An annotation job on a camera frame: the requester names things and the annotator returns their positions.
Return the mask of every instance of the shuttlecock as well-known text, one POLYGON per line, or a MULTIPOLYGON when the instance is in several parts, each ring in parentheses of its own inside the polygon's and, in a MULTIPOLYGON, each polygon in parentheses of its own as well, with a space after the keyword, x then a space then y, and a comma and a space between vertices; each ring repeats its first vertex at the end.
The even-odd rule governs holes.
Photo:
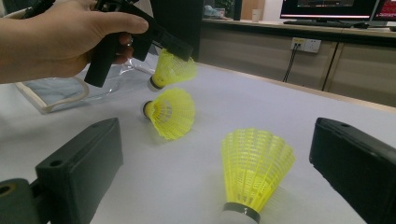
POLYGON ((148 88, 158 91, 166 85, 192 79, 197 66, 192 58, 184 61, 166 49, 162 49, 154 75, 148 81, 148 88))
POLYGON ((241 129, 221 142, 227 203, 221 224, 257 224, 260 211, 294 163, 292 148, 278 136, 241 129))
POLYGON ((167 140, 184 136, 194 123, 195 106, 191 96, 182 89, 164 91, 154 101, 143 106, 143 114, 149 118, 160 136, 167 140))

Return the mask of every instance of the hand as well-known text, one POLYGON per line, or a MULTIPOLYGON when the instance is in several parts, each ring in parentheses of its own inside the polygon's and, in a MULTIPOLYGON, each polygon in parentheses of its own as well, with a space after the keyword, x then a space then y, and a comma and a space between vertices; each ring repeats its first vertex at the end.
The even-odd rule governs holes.
POLYGON ((129 34, 148 23, 120 12, 98 12, 92 0, 68 0, 27 20, 0 19, 0 83, 43 77, 72 77, 90 61, 92 49, 108 34, 122 33, 114 63, 132 57, 129 34))

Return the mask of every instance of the monitor screen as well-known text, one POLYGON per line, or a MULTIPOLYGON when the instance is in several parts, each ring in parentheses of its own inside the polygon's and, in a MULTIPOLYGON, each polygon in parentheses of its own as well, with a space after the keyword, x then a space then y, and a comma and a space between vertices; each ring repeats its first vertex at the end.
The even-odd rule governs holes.
POLYGON ((377 0, 283 0, 281 19, 368 21, 377 0))
POLYGON ((396 21, 396 0, 380 0, 373 21, 396 21))

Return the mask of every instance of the finger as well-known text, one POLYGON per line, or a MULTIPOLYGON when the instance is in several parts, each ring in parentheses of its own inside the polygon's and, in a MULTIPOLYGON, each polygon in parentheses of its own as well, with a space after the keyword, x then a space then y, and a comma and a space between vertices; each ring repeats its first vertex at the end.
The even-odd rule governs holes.
POLYGON ((117 54, 123 55, 127 58, 132 58, 133 52, 134 52, 134 50, 131 47, 122 47, 122 48, 119 48, 119 50, 117 51, 117 54))
POLYGON ((132 37, 128 33, 121 33, 119 37, 119 41, 121 45, 128 45, 131 44, 132 37))
POLYGON ((57 0, 53 3, 53 6, 46 11, 46 13, 52 11, 53 9, 63 4, 67 4, 71 8, 89 11, 94 9, 94 6, 96 5, 96 1, 95 0, 75 0, 75 1, 57 0))
POLYGON ((116 58, 114 59, 113 63, 114 64, 123 64, 128 61, 128 58, 125 57, 124 55, 117 55, 116 58))
POLYGON ((123 12, 94 12, 96 15, 94 25, 102 36, 126 32, 130 34, 143 34, 149 24, 141 17, 123 12))

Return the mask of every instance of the white tabletop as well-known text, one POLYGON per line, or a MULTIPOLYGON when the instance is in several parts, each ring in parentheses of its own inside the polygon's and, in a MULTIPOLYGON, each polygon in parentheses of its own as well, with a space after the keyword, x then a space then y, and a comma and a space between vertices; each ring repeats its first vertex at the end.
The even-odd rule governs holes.
POLYGON ((139 111, 158 95, 146 88, 148 78, 123 95, 47 115, 14 85, 0 85, 0 180, 35 180, 35 166, 50 153, 89 125, 119 118, 124 165, 92 224, 216 223, 226 200, 220 142, 253 127, 283 137, 296 155, 261 224, 364 223, 308 161, 315 121, 337 119, 396 147, 396 110, 200 65, 196 79, 167 87, 191 94, 196 118, 186 136, 166 142, 139 111))

